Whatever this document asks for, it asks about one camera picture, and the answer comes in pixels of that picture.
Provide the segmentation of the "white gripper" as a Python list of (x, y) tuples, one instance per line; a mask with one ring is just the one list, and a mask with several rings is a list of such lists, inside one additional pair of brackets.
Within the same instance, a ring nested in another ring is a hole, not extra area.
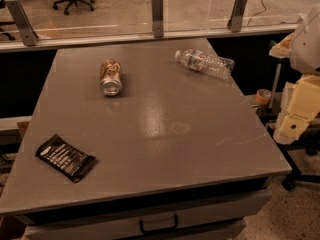
[[(270, 49), (269, 55), (278, 59), (289, 58), (292, 39), (293, 34), (287, 35)], [(273, 139), (289, 145), (300, 138), (320, 112), (320, 77), (303, 75), (295, 84), (290, 84), (283, 105), (284, 111), (278, 115)]]

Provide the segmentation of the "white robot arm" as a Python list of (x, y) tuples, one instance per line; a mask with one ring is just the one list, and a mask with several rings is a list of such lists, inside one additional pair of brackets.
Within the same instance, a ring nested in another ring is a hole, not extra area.
[(269, 51), (277, 59), (288, 58), (301, 77), (287, 82), (273, 139), (288, 145), (297, 141), (320, 113), (320, 5), (316, 4), (293, 33)]

